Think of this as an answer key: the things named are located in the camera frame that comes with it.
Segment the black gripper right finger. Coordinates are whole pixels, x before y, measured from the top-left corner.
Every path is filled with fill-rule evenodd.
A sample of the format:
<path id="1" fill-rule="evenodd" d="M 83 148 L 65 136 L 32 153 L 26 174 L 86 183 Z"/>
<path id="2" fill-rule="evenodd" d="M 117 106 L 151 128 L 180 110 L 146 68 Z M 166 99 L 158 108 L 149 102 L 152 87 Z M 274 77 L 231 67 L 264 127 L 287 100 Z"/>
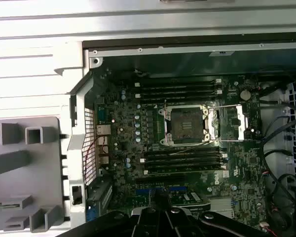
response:
<path id="1" fill-rule="evenodd" d="M 172 232 L 177 237 L 270 237 L 264 232 L 217 212 L 205 211 L 198 219 L 187 215 L 180 207 L 164 210 Z"/>

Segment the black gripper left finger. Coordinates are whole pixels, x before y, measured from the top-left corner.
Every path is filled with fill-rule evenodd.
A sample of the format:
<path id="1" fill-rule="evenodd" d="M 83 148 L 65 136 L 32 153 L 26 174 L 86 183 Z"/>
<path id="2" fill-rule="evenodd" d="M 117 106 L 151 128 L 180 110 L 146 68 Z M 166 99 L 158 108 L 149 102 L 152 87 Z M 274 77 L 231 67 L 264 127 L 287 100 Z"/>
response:
<path id="1" fill-rule="evenodd" d="M 128 216 L 122 211 L 112 211 L 92 221 L 66 231 L 62 237 L 156 237 L 160 226 L 162 208 L 157 205 L 134 209 Z"/>

